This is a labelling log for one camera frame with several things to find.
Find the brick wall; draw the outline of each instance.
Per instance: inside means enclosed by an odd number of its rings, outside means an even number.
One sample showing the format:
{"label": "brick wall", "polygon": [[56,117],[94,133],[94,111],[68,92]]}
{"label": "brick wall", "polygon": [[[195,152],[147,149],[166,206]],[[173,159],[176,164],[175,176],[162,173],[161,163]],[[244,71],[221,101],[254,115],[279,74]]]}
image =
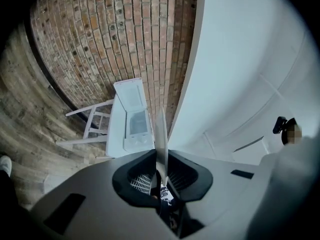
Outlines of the brick wall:
{"label": "brick wall", "polygon": [[113,83],[142,78],[153,121],[168,130],[194,30],[196,0],[37,0],[30,11],[40,55],[78,108],[115,95]]}

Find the shoe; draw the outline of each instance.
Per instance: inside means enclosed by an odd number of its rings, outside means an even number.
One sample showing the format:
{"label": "shoe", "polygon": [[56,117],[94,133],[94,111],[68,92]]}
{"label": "shoe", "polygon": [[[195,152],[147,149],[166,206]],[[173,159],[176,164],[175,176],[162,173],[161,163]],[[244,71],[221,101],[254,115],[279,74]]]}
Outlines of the shoe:
{"label": "shoe", "polygon": [[0,157],[0,171],[5,171],[9,177],[11,175],[12,162],[9,156],[3,155]]}

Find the open lid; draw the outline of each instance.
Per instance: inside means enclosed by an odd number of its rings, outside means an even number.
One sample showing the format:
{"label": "open lid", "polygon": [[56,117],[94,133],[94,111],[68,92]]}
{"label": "open lid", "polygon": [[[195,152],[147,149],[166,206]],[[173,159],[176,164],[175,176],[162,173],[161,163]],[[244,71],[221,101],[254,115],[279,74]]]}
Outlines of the open lid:
{"label": "open lid", "polygon": [[125,111],[147,109],[146,96],[141,78],[134,78],[113,84]]}
{"label": "open lid", "polygon": [[155,120],[154,145],[156,150],[156,169],[159,171],[162,184],[168,182],[168,135],[164,108],[161,106]]}

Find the white table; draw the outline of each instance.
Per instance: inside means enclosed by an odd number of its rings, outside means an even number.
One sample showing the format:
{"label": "white table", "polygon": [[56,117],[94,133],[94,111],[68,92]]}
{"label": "white table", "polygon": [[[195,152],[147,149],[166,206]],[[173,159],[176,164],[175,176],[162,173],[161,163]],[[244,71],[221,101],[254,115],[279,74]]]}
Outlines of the white table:
{"label": "white table", "polygon": [[113,158],[123,157],[130,153],[124,149],[126,137],[127,112],[122,106],[118,95],[114,97],[109,119],[108,135],[105,146],[105,154]]}

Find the white shoe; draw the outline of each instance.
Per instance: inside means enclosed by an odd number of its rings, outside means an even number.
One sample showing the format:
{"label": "white shoe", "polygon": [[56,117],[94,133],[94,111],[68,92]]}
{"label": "white shoe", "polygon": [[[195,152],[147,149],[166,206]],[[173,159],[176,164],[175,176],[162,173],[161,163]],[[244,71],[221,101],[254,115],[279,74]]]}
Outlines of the white shoe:
{"label": "white shoe", "polygon": [[0,171],[5,171],[9,177],[11,175],[12,162],[9,156],[3,155],[0,157]]}

